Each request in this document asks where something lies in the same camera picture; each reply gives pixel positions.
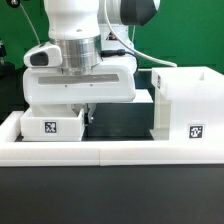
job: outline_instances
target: white box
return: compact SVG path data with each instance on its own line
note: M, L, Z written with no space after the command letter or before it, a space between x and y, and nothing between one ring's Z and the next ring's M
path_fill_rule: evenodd
M223 141L224 77L207 67L155 68L155 140Z

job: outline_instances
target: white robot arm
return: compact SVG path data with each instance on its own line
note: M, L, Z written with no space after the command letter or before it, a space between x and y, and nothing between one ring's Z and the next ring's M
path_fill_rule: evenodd
M126 26L144 25L156 13L159 1L108 3L111 22L125 30L129 41ZM44 0L50 41L34 47L24 57L28 67L24 73L24 95L30 104L21 119L25 141L80 140L85 128L84 114L90 122L96 103L128 102L135 98L135 58L101 57L102 45L103 50L118 50L116 40L112 45L105 44L104 34L108 31L102 28L103 4L103 0ZM145 13L146 7L150 16ZM46 120L54 126L59 124L57 133L46 132L50 130L45 127ZM78 130L74 134L67 132L70 126L66 127L72 121L77 126L73 129Z

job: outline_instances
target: white platform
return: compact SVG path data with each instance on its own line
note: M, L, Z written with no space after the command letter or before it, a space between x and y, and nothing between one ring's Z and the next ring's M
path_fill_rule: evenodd
M22 112L13 112L0 126L0 166L109 166L153 164L222 164L224 141L187 143L14 142Z

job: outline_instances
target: black cable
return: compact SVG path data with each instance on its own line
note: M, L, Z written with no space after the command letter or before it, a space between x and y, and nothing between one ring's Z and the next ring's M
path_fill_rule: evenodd
M139 60L134 53L125 51L124 49L101 51L101 57L103 57L103 58L108 58L108 57L112 57L112 56L124 56L126 54L129 54L136 59L136 65L137 65L136 70L135 70L135 73L136 73L139 69Z
M136 59L136 65L137 66L136 66L135 73L138 72L138 69L139 69L139 60L138 60L137 56L134 53L131 53L129 51L125 51L125 54L129 54L129 55L133 56Z

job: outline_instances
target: green background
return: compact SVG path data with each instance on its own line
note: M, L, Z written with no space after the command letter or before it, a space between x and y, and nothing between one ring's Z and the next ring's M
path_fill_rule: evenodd
M22 1L41 42L48 40L48 19L43 0ZM135 46L146 54L179 66L209 66L224 73L224 1L161 0L158 14L137 27ZM22 10L0 1L0 37L7 61L23 66L23 55L37 45ZM143 59L141 67L158 66Z

